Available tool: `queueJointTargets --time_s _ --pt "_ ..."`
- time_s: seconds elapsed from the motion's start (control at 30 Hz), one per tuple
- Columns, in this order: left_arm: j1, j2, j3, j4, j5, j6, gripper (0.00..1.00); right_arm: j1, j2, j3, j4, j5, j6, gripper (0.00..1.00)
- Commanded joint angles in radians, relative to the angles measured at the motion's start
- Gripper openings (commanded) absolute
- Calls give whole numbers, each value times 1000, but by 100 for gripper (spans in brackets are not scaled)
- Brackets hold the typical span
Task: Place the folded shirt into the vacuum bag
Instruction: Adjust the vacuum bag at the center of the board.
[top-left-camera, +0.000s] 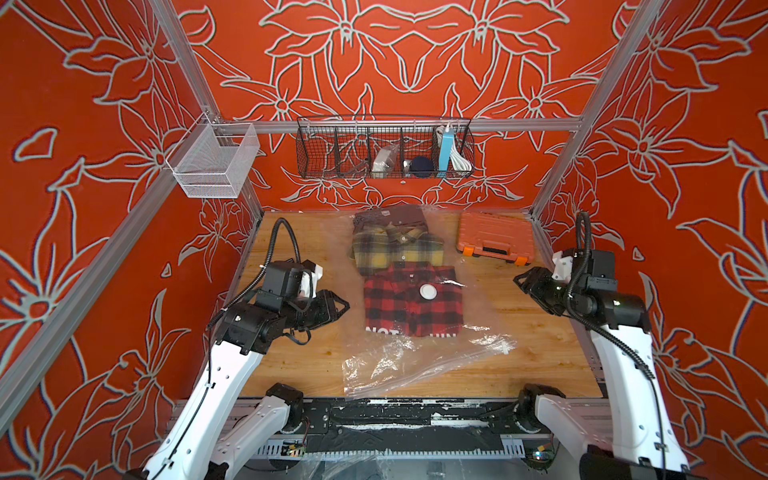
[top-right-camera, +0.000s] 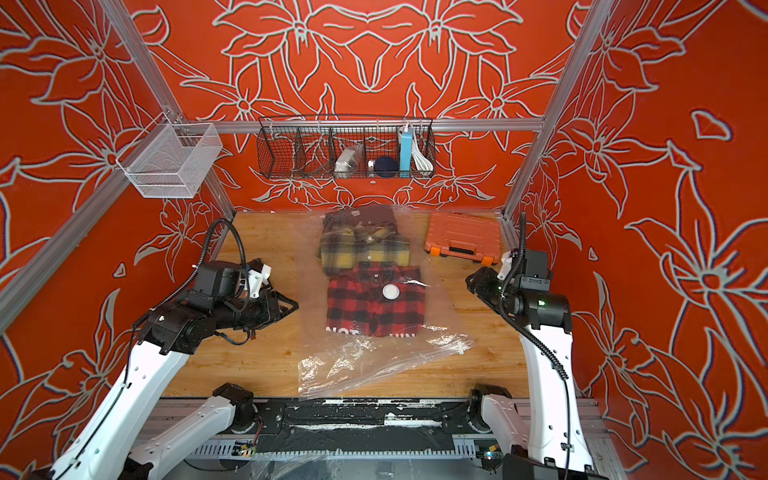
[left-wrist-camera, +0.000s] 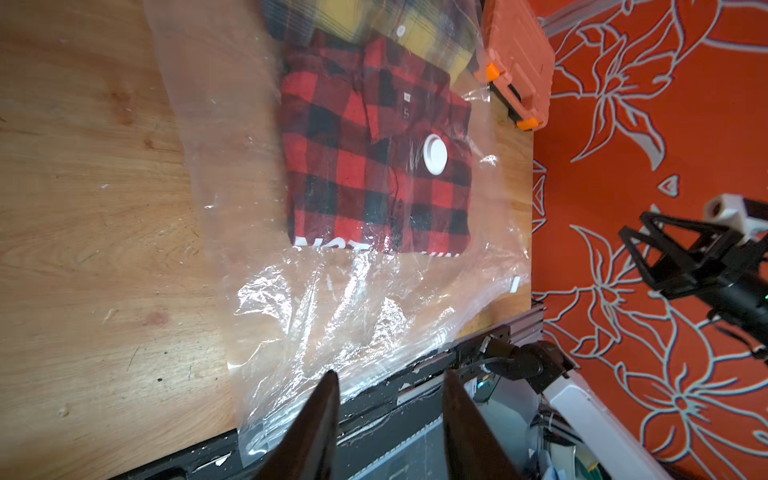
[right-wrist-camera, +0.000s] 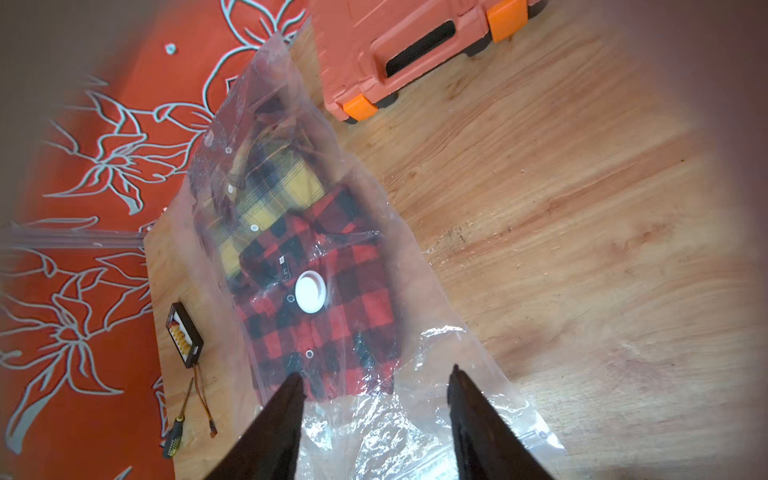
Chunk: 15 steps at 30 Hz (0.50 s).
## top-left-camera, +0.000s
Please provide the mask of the red black plaid shirt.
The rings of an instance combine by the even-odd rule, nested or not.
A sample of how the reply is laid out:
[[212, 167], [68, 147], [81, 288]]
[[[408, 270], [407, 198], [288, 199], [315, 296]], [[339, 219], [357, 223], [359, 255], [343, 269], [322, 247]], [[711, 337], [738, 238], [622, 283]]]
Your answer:
[[[432, 301], [419, 288], [437, 288]], [[456, 337], [464, 327], [463, 285], [452, 266], [397, 263], [364, 281], [365, 330], [405, 337]]]

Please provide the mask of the clear plastic vacuum bag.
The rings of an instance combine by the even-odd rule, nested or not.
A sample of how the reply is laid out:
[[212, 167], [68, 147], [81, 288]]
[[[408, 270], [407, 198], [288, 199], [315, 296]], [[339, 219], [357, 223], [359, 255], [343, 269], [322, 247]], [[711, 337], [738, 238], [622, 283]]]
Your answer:
[[350, 304], [340, 334], [345, 396], [383, 396], [517, 347], [455, 249], [455, 217], [401, 205], [338, 213], [322, 227], [325, 281]]

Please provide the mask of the yellow green plaid shirt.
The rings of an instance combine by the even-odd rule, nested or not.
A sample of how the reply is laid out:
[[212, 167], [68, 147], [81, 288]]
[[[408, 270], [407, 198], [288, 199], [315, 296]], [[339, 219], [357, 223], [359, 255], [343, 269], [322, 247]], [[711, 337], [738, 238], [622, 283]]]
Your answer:
[[349, 256], [363, 276], [385, 271], [397, 263], [441, 266], [444, 240], [426, 227], [375, 226], [353, 235]]

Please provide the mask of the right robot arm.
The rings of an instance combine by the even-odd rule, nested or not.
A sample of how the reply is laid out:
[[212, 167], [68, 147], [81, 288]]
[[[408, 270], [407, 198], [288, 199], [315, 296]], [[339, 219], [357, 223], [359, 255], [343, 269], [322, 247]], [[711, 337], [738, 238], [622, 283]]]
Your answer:
[[615, 256], [593, 249], [588, 213], [577, 214], [575, 232], [575, 246], [555, 253], [551, 269], [532, 268], [514, 282], [546, 313], [587, 331], [603, 369], [611, 434], [601, 435], [559, 389], [540, 384], [520, 391], [516, 424], [548, 430], [582, 479], [691, 479], [660, 391], [648, 308], [619, 291]]

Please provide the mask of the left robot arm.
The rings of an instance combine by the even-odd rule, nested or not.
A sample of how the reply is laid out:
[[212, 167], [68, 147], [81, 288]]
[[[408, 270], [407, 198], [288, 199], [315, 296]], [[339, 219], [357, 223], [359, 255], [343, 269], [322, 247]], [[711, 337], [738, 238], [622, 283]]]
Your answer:
[[314, 330], [350, 308], [334, 292], [319, 289], [323, 269], [302, 258], [298, 246], [292, 260], [274, 260], [281, 229], [296, 237], [287, 219], [275, 221], [259, 274], [212, 321], [204, 370], [182, 413], [146, 464], [127, 471], [125, 478], [233, 479], [272, 436], [303, 427], [302, 392], [277, 383], [228, 434], [222, 432], [275, 340], [305, 345]]

